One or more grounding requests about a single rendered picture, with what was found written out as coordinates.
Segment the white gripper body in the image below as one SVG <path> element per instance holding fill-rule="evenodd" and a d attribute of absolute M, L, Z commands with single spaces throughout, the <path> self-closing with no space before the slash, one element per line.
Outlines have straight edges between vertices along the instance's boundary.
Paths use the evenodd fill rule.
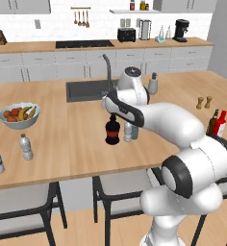
<path fill-rule="evenodd" d="M 106 109 L 106 97 L 107 97 L 108 93 L 109 93 L 108 91 L 101 91 L 101 96 L 102 96 L 101 106 L 102 106 L 103 110 Z"/>

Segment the dark grey sink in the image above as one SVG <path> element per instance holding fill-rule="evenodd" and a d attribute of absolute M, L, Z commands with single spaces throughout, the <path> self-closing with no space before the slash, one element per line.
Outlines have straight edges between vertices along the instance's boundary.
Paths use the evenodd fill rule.
<path fill-rule="evenodd" d="M 67 82 L 66 100 L 68 103 L 101 100 L 113 86 L 117 86 L 117 80 Z"/>

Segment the dark cola bottle red label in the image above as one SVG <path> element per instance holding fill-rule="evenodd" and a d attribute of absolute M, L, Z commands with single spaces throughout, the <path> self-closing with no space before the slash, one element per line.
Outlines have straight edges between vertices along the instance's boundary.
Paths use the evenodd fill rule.
<path fill-rule="evenodd" d="M 111 115 L 110 121 L 105 126 L 107 137 L 105 141 L 110 145 L 116 145 L 119 142 L 120 124 L 116 121 L 116 116 Z"/>

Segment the dark grey tap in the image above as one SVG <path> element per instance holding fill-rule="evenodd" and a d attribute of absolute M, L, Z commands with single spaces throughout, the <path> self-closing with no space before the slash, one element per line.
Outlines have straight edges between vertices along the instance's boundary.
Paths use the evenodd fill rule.
<path fill-rule="evenodd" d="M 107 64 L 107 77 L 108 77 L 109 91 L 113 91 L 114 87 L 113 87 L 113 83 L 112 83 L 111 63 L 110 63 L 110 60 L 106 54 L 103 54 L 103 59 L 105 60 L 105 62 Z"/>

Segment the small clear plastic bottle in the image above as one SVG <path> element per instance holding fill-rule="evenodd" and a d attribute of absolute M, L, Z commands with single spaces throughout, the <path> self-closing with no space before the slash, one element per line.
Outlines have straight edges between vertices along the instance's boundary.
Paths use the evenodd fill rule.
<path fill-rule="evenodd" d="M 123 139 L 126 142 L 130 142 L 132 140 L 132 124 L 129 122 L 126 122 L 124 124 L 124 137 Z"/>

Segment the grey soap dispenser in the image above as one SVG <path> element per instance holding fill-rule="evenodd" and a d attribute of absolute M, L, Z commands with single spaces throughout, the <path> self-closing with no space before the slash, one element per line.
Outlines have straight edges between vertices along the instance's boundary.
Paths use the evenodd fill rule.
<path fill-rule="evenodd" d="M 158 92 L 158 78 L 156 72 L 153 72 L 151 78 L 149 79 L 148 91 L 151 95 Z"/>

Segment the black hob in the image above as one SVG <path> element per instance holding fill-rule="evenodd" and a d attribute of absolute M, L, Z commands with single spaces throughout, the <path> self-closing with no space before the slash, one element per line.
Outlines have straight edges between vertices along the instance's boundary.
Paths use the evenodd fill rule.
<path fill-rule="evenodd" d="M 114 47 L 108 39 L 56 41 L 56 49 Z"/>

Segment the grey base cupboard run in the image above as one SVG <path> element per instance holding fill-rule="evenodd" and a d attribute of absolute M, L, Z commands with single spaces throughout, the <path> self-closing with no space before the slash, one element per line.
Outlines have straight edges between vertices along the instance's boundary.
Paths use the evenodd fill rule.
<path fill-rule="evenodd" d="M 144 75 L 156 72 L 206 70 L 213 48 L 171 48 L 63 51 L 0 54 L 0 83 L 103 78 L 134 66 Z"/>

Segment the black toaster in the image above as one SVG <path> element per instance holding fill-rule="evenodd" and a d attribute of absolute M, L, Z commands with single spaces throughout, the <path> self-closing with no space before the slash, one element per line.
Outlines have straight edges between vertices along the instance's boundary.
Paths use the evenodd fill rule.
<path fill-rule="evenodd" d="M 134 28 L 119 28 L 117 30 L 117 39 L 120 42 L 136 41 L 136 30 Z"/>

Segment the pale blue fruit bowl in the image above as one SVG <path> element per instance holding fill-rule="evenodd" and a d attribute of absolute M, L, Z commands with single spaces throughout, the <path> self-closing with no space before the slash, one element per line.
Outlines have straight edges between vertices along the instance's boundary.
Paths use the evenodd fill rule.
<path fill-rule="evenodd" d="M 22 121 L 18 120 L 17 122 L 9 122 L 8 119 L 4 116 L 4 112 L 11 111 L 12 109 L 17 109 L 17 108 L 22 108 L 22 109 L 28 108 L 28 112 L 34 111 L 35 113 L 30 119 L 26 119 Z M 33 126 L 36 123 L 39 114 L 40 114 L 40 106 L 38 104 L 33 104 L 31 102 L 14 103 L 0 110 L 0 120 L 11 129 L 23 130 Z"/>

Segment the clear plastic water bottle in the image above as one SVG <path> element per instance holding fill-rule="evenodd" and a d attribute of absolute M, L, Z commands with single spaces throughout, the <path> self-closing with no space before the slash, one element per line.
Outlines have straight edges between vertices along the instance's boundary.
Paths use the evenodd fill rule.
<path fill-rule="evenodd" d="M 23 152 L 23 158 L 25 160 L 31 160 L 34 155 L 33 155 L 32 147 L 31 147 L 30 139 L 25 134 L 21 135 L 20 147 Z"/>

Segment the black coffee machine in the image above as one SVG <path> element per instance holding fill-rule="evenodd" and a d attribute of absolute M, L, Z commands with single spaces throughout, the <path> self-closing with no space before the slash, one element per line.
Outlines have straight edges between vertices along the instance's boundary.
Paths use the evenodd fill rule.
<path fill-rule="evenodd" d="M 185 19 L 177 19 L 175 26 L 175 35 L 173 39 L 178 42 L 186 42 L 187 39 L 184 37 L 184 33 L 188 31 L 189 22 Z"/>

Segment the red bottle with white label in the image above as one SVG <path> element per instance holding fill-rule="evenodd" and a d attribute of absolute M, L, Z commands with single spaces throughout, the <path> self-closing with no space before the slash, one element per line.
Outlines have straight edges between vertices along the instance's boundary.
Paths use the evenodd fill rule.
<path fill-rule="evenodd" d="M 226 113 L 227 111 L 222 111 L 221 115 L 219 116 L 219 118 L 216 120 L 215 124 L 214 124 L 214 129 L 212 131 L 213 135 L 217 135 L 219 137 L 223 136 L 223 132 L 226 126 Z"/>

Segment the white wall shelf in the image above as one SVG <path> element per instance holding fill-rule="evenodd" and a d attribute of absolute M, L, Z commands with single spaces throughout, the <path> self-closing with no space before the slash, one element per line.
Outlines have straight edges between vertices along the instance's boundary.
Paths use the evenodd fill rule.
<path fill-rule="evenodd" d="M 134 10 L 134 11 L 130 11 L 130 10 L 110 10 L 111 13 L 113 14 L 150 14 L 150 13 L 161 13 L 159 11 L 156 10 L 149 10 L 149 11 L 140 11 L 140 10 Z"/>

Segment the grey wall cupboard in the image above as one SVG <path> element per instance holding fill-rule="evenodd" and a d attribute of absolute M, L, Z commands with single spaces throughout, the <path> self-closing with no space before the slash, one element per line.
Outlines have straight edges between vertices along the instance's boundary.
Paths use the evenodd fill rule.
<path fill-rule="evenodd" d="M 0 0 L 0 14 L 49 14 L 50 0 Z"/>
<path fill-rule="evenodd" d="M 163 13 L 213 13 L 217 0 L 153 0 L 153 9 Z"/>

